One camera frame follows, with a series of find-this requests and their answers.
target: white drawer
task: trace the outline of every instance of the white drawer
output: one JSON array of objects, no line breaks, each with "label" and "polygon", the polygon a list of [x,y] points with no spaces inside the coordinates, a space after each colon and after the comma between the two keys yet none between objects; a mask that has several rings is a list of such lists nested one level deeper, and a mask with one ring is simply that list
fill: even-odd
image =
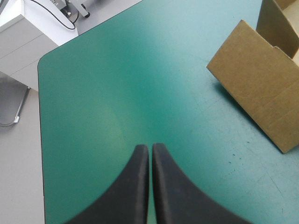
[{"label": "white drawer", "polygon": [[11,77],[18,80],[30,88],[38,91],[38,81],[37,81],[37,64],[39,60],[31,63],[30,65],[22,68],[16,73],[12,74]]},{"label": "white drawer", "polygon": [[58,46],[43,34],[0,59],[0,71],[11,76],[56,47]]},{"label": "white drawer", "polygon": [[22,19],[0,32],[0,58],[8,55],[43,33],[28,20]]}]

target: green table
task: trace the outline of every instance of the green table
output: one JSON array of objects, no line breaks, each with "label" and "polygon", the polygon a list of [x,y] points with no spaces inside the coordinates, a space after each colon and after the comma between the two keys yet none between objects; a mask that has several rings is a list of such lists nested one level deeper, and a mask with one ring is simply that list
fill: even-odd
[{"label": "green table", "polygon": [[206,69],[240,19],[255,27],[260,4],[144,0],[40,60],[47,224],[81,212],[135,145],[155,142],[234,213],[298,223],[299,150],[282,155]]}]

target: white cabinet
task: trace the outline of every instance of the white cabinet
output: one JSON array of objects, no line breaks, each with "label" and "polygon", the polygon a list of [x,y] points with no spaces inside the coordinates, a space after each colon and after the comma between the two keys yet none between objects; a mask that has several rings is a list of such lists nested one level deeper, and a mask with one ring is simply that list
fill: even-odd
[{"label": "white cabinet", "polygon": [[[72,23],[50,0],[37,0],[64,24]],[[30,0],[10,0],[0,14],[0,71],[38,90],[39,59],[78,36]]]}]

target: open cardboard box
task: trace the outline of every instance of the open cardboard box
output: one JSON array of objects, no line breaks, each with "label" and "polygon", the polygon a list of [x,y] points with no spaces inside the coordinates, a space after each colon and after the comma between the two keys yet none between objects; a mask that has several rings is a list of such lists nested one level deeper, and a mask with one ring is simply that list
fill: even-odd
[{"label": "open cardboard box", "polygon": [[298,34],[299,0],[263,0],[207,66],[283,153],[299,145]]}]

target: black cable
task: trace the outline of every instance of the black cable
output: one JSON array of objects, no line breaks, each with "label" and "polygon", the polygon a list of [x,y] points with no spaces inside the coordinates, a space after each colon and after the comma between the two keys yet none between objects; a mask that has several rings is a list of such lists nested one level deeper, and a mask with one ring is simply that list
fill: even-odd
[{"label": "black cable", "polygon": [[78,11],[78,13],[77,13],[77,17],[76,17],[75,21],[74,21],[74,22],[71,21],[71,23],[72,23],[74,26],[75,26],[74,23],[77,22],[78,18],[79,18],[79,11]]},{"label": "black cable", "polygon": [[70,30],[74,30],[75,28],[76,28],[76,26],[75,26],[75,22],[77,21],[77,19],[78,19],[78,17],[79,17],[79,11],[78,11],[78,15],[77,15],[77,18],[75,19],[75,21],[74,22],[72,22],[72,21],[70,21],[72,24],[73,24],[73,26],[74,26],[74,28],[70,28],[70,27],[68,27],[68,26],[66,26],[63,22],[61,22],[49,9],[47,9],[45,6],[43,6],[41,3],[39,3],[39,2],[37,2],[37,1],[35,1],[35,0],[30,0],[30,1],[32,1],[32,2],[34,2],[34,3],[36,3],[36,4],[38,4],[39,6],[41,6],[41,7],[43,7],[45,10],[47,10],[51,15],[53,15],[54,16],[54,18],[55,19],[57,19],[57,21],[58,22],[60,22],[65,28],[67,28],[67,29],[70,29]]}]

